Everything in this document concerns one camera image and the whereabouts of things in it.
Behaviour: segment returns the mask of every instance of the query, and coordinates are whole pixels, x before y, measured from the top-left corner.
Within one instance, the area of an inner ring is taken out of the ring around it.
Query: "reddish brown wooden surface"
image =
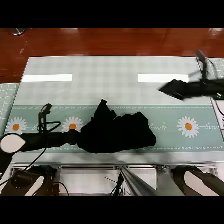
[[[0,82],[18,82],[30,56],[169,55],[224,57],[222,28],[0,29]]]

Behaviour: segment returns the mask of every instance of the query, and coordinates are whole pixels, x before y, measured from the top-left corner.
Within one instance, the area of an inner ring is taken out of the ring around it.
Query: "yellow flower center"
[[[185,128],[186,128],[187,130],[192,130],[192,124],[190,124],[190,123],[186,123],[186,124],[185,124]]]
[[[19,130],[19,124],[14,124],[13,126],[12,126],[12,130],[13,131],[18,131]]]
[[[70,124],[69,129],[76,129],[76,124]]]

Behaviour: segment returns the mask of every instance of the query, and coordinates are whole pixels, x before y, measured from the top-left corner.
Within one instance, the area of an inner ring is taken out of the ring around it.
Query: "white flower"
[[[67,132],[69,129],[75,129],[76,131],[80,131],[83,127],[83,122],[78,117],[69,117],[62,124],[62,132]]]
[[[198,124],[197,122],[194,120],[194,118],[190,118],[190,117],[182,117],[179,121],[178,121],[178,125],[177,127],[179,128],[179,131],[182,131],[182,135],[185,135],[185,137],[193,137],[197,136],[198,132]]]
[[[6,125],[5,132],[22,134],[26,130],[26,121],[21,117],[14,117]]]

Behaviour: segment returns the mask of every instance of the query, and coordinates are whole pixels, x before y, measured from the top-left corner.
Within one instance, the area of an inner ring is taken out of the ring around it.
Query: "black garment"
[[[77,136],[80,148],[91,153],[113,153],[155,145],[156,137],[141,112],[117,116],[106,103],[101,100],[94,117],[82,127]]]

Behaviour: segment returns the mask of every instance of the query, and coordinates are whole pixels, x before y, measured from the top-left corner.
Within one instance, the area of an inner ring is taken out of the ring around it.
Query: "crumpled black fabric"
[[[90,153],[114,153],[153,146],[156,136],[141,113],[117,116],[107,101],[101,100],[91,121],[81,129],[77,145]]]

